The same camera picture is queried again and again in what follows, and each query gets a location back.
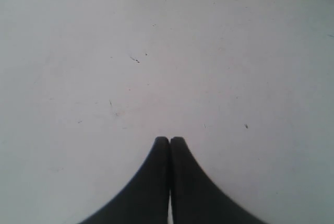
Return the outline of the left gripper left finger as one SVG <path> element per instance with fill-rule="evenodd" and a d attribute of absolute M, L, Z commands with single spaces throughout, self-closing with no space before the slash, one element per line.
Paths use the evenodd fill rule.
<path fill-rule="evenodd" d="M 169 140 L 157 137 L 133 178 L 114 198 L 82 223 L 167 223 L 170 198 L 169 158 Z"/>

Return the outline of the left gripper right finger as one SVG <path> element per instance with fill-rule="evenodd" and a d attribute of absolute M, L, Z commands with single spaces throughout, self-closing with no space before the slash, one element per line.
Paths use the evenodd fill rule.
<path fill-rule="evenodd" d="M 182 137 L 170 140 L 170 168 L 174 223 L 263 223 L 211 181 Z"/>

